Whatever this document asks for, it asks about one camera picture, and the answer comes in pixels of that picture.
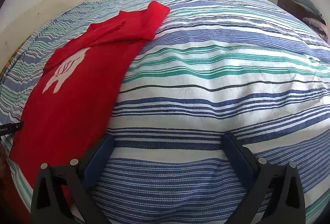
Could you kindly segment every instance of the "metal screw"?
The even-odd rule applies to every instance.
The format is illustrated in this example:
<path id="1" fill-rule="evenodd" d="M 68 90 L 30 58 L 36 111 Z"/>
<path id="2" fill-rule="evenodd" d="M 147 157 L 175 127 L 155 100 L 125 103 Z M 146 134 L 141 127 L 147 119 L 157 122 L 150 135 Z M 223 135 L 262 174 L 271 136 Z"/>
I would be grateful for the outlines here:
<path id="1" fill-rule="evenodd" d="M 296 168 L 296 164 L 295 164 L 295 162 L 289 162 L 289 166 L 290 166 L 291 168 Z"/>
<path id="2" fill-rule="evenodd" d="M 43 164 L 40 166 L 40 168 L 41 168 L 41 169 L 46 169 L 46 168 L 47 168 L 47 166 L 48 166 L 48 164 L 47 164 L 47 163 L 43 163 Z"/>
<path id="3" fill-rule="evenodd" d="M 265 165 L 267 163 L 267 160 L 263 157 L 259 158 L 258 159 L 258 162 L 261 164 L 261 165 Z"/>
<path id="4" fill-rule="evenodd" d="M 70 164 L 71 165 L 77 165 L 79 163 L 79 160 L 78 159 L 72 159 L 71 161 L 70 161 Z"/>

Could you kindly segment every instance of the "red shirt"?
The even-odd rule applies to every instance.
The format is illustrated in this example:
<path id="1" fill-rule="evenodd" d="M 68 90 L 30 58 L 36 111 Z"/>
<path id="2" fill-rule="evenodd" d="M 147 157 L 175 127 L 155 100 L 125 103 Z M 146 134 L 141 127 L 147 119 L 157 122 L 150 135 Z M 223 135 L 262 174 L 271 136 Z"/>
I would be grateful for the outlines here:
<path id="1" fill-rule="evenodd" d="M 26 102 L 9 155 L 31 186 L 42 163 L 79 159 L 105 133 L 126 70 L 169 11 L 156 1 L 146 10 L 120 11 L 54 52 Z"/>

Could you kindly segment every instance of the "blue and white striped fabric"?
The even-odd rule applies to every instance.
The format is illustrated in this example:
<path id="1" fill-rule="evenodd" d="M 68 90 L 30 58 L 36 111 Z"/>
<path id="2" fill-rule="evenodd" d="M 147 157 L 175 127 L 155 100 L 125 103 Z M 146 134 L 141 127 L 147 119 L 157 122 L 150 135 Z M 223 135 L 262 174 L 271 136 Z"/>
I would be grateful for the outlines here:
<path id="1" fill-rule="evenodd" d="M 38 29 L 1 82 L 0 123 L 19 120 L 56 48 L 150 1 L 83 3 Z M 116 148 L 91 191 L 99 207 L 113 223 L 224 223 L 246 193 L 221 148 L 230 130 L 256 156 L 297 164 L 313 223 L 330 198 L 330 47 L 266 0 L 156 1 L 171 12 L 122 83 Z M 29 208 L 32 189 L 8 163 Z"/>

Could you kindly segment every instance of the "white graphic print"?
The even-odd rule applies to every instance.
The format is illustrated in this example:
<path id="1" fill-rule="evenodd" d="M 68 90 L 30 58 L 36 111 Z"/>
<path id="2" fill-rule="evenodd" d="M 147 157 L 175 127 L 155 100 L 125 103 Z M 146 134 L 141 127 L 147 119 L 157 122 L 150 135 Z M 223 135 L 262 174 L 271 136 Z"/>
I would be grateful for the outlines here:
<path id="1" fill-rule="evenodd" d="M 53 93 L 55 94 L 58 90 L 60 90 L 65 80 L 69 78 L 69 76 L 74 72 L 75 68 L 83 61 L 83 59 L 85 58 L 85 53 L 89 48 L 90 47 L 81 49 L 74 55 L 64 60 L 62 64 L 58 67 L 58 69 L 55 71 L 55 74 L 52 76 L 52 78 L 50 78 L 50 80 L 47 82 L 42 93 L 44 93 L 53 84 L 53 82 L 56 81 L 57 84 L 54 88 Z"/>

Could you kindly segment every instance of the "red t-shirt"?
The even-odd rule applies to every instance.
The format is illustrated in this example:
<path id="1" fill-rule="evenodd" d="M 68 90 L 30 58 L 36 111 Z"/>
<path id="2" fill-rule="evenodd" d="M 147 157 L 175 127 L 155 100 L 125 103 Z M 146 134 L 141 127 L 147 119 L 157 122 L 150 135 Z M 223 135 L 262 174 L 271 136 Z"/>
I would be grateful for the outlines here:
<path id="1" fill-rule="evenodd" d="M 120 11 L 54 52 L 26 102 L 9 155 L 32 187 L 42 163 L 79 159 L 105 133 L 126 70 L 169 11 L 156 1 L 146 10 Z"/>

